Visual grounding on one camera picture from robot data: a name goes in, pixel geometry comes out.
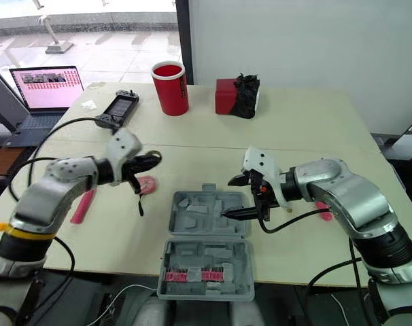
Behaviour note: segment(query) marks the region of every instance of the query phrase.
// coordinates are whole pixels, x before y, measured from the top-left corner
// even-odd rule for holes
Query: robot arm
[[[46,252],[78,196],[98,185],[125,181],[136,194],[140,192],[135,174],[161,160],[155,151],[137,156],[141,148],[137,137],[121,128],[109,141],[105,158],[53,161],[44,176],[26,189],[10,222],[3,225],[0,240],[0,325],[26,323],[41,288],[34,274],[43,267]]]
[[[373,183],[351,173],[336,158],[282,173],[272,157],[254,147],[245,153],[242,172],[228,184],[250,184],[255,207],[227,211],[225,216],[269,220],[269,209],[289,207],[288,201],[304,199],[327,204],[362,255],[381,322],[397,314],[412,314],[412,241]]]

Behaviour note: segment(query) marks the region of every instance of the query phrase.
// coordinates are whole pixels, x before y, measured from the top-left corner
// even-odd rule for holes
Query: open case
[[[159,275],[158,297],[164,300],[250,301],[254,298],[248,221],[221,216],[243,206],[240,192],[176,192]]]

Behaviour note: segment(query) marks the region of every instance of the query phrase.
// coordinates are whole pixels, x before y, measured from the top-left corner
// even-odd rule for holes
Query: black plastic bag
[[[254,107],[256,106],[260,80],[257,75],[244,76],[240,74],[234,84],[238,89],[238,93],[235,104],[229,114],[243,117],[244,119],[251,119],[256,114]]]

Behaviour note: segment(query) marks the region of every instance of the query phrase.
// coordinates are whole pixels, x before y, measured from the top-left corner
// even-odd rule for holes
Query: red cup
[[[152,68],[152,77],[164,113],[182,115],[187,112],[185,66],[177,61],[156,63]]]

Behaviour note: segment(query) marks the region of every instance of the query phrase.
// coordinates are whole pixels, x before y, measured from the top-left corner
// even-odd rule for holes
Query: white table
[[[162,153],[162,163],[146,174],[157,177],[159,188],[143,198],[145,216],[140,217],[137,197],[125,183],[118,187],[101,186],[81,225],[69,223],[78,205],[75,201],[58,235],[72,248],[76,269],[89,272],[158,274],[160,258],[168,233],[173,193],[177,190],[200,190],[202,183],[216,183],[220,190],[245,193],[247,204],[253,204],[249,189],[228,187],[227,181],[239,173],[245,149],[222,149],[188,146],[146,145],[145,150]],[[57,141],[44,145],[40,156],[88,156],[100,158],[105,151],[103,142]],[[378,153],[329,151],[267,150],[283,170],[290,166],[336,156],[349,168],[372,182],[386,195],[412,238],[412,204],[394,176],[390,165]],[[35,178],[41,176],[46,163],[38,162]],[[17,177],[15,188],[21,194],[26,170]],[[0,221],[7,221],[14,202],[6,192],[0,197]],[[294,212],[271,211],[273,227],[293,216],[315,208],[313,203],[298,201]],[[308,283],[318,272],[349,259],[347,237],[336,221],[325,222],[318,216],[308,217],[276,233],[265,234],[252,222],[247,239],[254,248],[254,278],[274,283]],[[48,251],[47,268],[68,269],[67,254],[54,244]],[[362,282],[367,281],[361,269]],[[326,275],[320,285],[355,285],[351,267]]]
[[[260,88],[258,114],[245,120],[216,115],[213,88],[188,86],[188,112],[170,117],[162,114],[152,84],[95,83],[60,123],[103,113],[119,89],[140,95],[127,128],[147,145],[379,153],[349,97],[338,90]],[[82,104],[87,101],[96,108],[85,109]],[[108,131],[95,128],[94,122],[81,122],[60,130],[53,139],[106,142],[107,136]]]

